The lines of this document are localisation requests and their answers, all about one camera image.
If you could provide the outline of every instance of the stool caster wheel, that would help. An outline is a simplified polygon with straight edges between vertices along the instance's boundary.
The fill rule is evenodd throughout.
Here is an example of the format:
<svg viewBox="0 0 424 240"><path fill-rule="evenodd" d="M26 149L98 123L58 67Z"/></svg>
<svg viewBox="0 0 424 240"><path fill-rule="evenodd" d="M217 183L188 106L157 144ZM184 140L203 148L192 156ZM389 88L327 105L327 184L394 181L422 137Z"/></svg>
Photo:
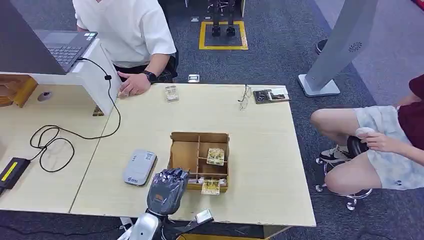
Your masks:
<svg viewBox="0 0 424 240"><path fill-rule="evenodd" d="M357 205L358 200L354 199L353 201L348 201L346 204L347 209L349 209L350 211L355 210L355 207Z"/></svg>
<svg viewBox="0 0 424 240"><path fill-rule="evenodd" d="M220 26L212 27L212 36L219 37L220 35L221 35L221 27Z"/></svg>
<svg viewBox="0 0 424 240"><path fill-rule="evenodd" d="M235 29L234 27L232 27L232 26L229 26L229 27L226 29L226 35L227 35L228 37L234 37L234 36L236 35L236 29Z"/></svg>
<svg viewBox="0 0 424 240"><path fill-rule="evenodd" d="M318 157L317 159L315 159L315 163L318 164L318 165L322 165L324 163L324 161L321 160L321 158Z"/></svg>
<svg viewBox="0 0 424 240"><path fill-rule="evenodd" d="M321 192L323 191L323 186L321 186L321 185L315 185L315 190L316 190L318 193L321 193Z"/></svg>

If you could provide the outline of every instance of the laptop keyboard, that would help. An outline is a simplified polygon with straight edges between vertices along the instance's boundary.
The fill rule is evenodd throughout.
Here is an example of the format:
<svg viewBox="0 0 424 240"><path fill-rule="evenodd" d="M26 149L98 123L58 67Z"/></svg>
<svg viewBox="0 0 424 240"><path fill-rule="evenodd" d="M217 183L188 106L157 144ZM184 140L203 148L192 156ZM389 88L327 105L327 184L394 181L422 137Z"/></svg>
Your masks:
<svg viewBox="0 0 424 240"><path fill-rule="evenodd" d="M47 48L60 65L70 64L82 47L58 46Z"/></svg>

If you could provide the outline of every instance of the charging cable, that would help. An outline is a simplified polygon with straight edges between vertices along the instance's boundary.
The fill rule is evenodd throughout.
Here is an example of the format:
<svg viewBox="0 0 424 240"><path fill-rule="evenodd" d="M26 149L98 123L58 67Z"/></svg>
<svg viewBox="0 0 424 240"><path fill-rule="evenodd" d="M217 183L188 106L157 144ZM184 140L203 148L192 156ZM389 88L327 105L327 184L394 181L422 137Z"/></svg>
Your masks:
<svg viewBox="0 0 424 240"><path fill-rule="evenodd" d="M85 57L78 57L77 59L76 59L77 61L89 61L89 62L91 62L91 63L93 63L94 65L96 65L97 67L99 67L103 72L104 72L104 79L105 80L107 80L107 81L109 81L109 89L108 89L108 91L107 91L107 94L109 95L109 98L110 98L110 101L112 101L112 104L113 104L113 107L116 109L116 112L118 113L118 116L119 116L119 120L118 120L118 126L116 127L116 129L112 132L112 133L109 133L109 134L107 134L107 135L101 135L101 136L96 136L96 137L85 137L85 136L82 136L81 134L78 134L78 133L76 133L76 132L73 132L73 131L71 131L71 130L68 130L68 129L65 129L65 128L62 128L62 127L60 127L60 126L58 126L58 125L44 125L44 126L42 126L40 129L38 129L33 135L32 135L32 137L31 137L31 139L29 140L29 144L31 145L31 147L33 147L33 148L35 148L35 149L39 149L40 151L37 153L37 155L35 155L33 158L31 158L31 159L29 159L29 161L32 161L32 160L34 160L34 159L36 159L38 156L39 156L39 164L40 164L40 167L44 170L44 171L46 171L46 172L49 172L49 173L56 173L56 172L59 172L60 170L62 170L62 169L64 169L70 162L71 162L71 160L72 160L72 158L74 157L74 155L75 155L75 147L74 147L74 145L68 140L68 139L66 139L66 138L63 138L63 137L58 137L58 135L59 135L59 133L60 133L60 131L64 131L64 132L67 132L67 133L70 133L70 134L73 134L73 135L75 135L75 136L77 136L77 137L80 137L80 138L82 138L82 139L85 139L85 140L96 140L96 139L103 139L103 138L107 138L107 137L110 137L110 136L112 136L113 134L115 134L117 131L118 131L118 129L120 128L120 126L121 126L121 113L119 112L119 110L118 110L118 108L117 108L117 106L115 105L115 101L114 101L114 99L112 98L112 96L111 96L111 88L112 88L112 82L111 82L111 79L112 79L112 76L110 76L110 75L108 75L108 73L100 66L100 65L98 65L97 63L95 63L94 61L92 61L91 59L88 59L88 58L85 58ZM45 134L45 133L47 133L48 131L55 131L55 134L54 134L54 136L52 137L52 138L50 138L48 141L47 141L47 143L46 144L42 144L42 139L43 139L43 135ZM37 144L33 144L33 140L34 140L34 138L35 138L35 136L37 135L37 134L39 134L40 133L40 136L39 136L39 138L38 138L38 143ZM65 141L65 142L67 142L70 146L71 146L71 148L72 148L72 154L71 154L71 156L70 156L70 158L69 158L69 160L63 165L63 166L61 166L60 168L58 168L58 169L56 169L56 170L48 170L48 169L46 169L44 166L43 166L43 155L44 155L44 153L47 151L47 149L48 149L48 147L52 144L52 143L54 143L54 142L56 142L56 141L58 141L58 140L62 140L62 141Z"/></svg>

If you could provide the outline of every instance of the light wooden tabletop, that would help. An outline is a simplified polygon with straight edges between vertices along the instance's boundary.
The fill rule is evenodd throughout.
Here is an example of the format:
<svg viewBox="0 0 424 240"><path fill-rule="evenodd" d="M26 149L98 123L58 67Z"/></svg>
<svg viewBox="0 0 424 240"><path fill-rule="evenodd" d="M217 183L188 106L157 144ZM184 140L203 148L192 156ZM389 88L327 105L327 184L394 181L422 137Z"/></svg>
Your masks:
<svg viewBox="0 0 424 240"><path fill-rule="evenodd" d="M44 91L51 91L52 97L44 102L37 101ZM43 125L58 125L87 137L99 136L108 117L93 117L95 106L82 86L39 85L23 108L0 107L0 170L13 157L30 159L39 152L30 146L30 138ZM42 143L51 136L46 134ZM68 166L49 173L41 169L36 158L14 188L5 190L0 196L0 209L69 212L99 141L83 140L66 132L59 136L70 140L75 147L75 156ZM48 170L60 168L71 153L67 143L56 141L44 154L43 166Z"/></svg>
<svg viewBox="0 0 424 240"><path fill-rule="evenodd" d="M157 173L167 167L172 132L215 132L229 134L228 191L214 196L187 190L172 219L190 221L209 208L216 222L316 225L288 102L255 104L251 97L240 110L244 85L176 84L180 100L168 103L168 85L117 101L121 127L100 140L72 214L138 217L147 208L151 177L142 187L123 181L132 152L156 153ZM105 132L117 119L114 111Z"/></svg>

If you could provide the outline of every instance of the white shirt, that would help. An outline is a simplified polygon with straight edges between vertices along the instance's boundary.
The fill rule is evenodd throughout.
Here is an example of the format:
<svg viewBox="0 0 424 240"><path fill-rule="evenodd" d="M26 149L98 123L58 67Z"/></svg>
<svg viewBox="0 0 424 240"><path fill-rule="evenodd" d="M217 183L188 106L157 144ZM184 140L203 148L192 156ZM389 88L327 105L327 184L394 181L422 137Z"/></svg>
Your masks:
<svg viewBox="0 0 424 240"><path fill-rule="evenodd" d="M98 32L118 67L148 65L153 54L176 52L158 0L73 0L76 24Z"/></svg>

